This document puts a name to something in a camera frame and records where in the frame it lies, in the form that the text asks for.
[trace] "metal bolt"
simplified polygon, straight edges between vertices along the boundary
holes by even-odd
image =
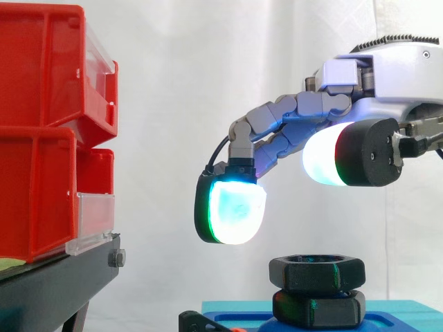
[[[110,260],[109,266],[113,268],[122,268],[125,266],[126,262],[126,250],[125,249],[115,249],[112,254],[112,259]]]
[[[189,326],[189,328],[188,328],[188,332],[199,332],[199,331],[200,331],[200,329],[197,324],[193,324],[193,325]]]

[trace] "white backdrop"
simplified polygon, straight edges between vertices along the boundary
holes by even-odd
[[[233,120],[298,92],[326,59],[377,35],[443,37],[440,1],[78,3],[120,65],[119,137],[106,147],[127,251],[119,277],[91,301],[85,331],[177,331],[178,314],[203,300],[271,299],[269,260],[296,253],[359,257],[368,299],[443,310],[443,162],[433,154],[381,189],[319,185],[294,155],[261,182],[268,201],[253,240],[210,245],[193,226],[197,177]]]

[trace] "black hex nut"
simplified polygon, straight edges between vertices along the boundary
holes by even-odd
[[[269,262],[269,279],[289,293],[335,295],[365,283],[365,264],[339,255],[281,257]]]
[[[273,296],[273,315],[304,329],[353,329],[365,317],[365,295],[357,290],[336,297],[309,297],[281,290]]]

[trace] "red plastic drawer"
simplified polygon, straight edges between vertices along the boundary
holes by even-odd
[[[117,73],[79,6],[0,3],[0,126],[117,135]]]
[[[67,128],[0,127],[0,258],[32,262],[76,239],[79,220],[87,230],[112,229],[114,196],[103,194],[113,192],[113,164],[110,150],[77,151]],[[86,217],[78,188],[101,194],[85,195]],[[105,218],[95,222],[91,209],[100,208]]]

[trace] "illuminated fingertip pad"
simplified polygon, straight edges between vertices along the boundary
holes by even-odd
[[[254,183],[214,183],[209,196],[209,222],[214,238],[225,244],[249,241],[262,224],[266,192]]]
[[[315,133],[303,149],[303,166],[308,175],[325,185],[346,185],[337,172],[335,146],[341,132],[352,124],[336,124]]]

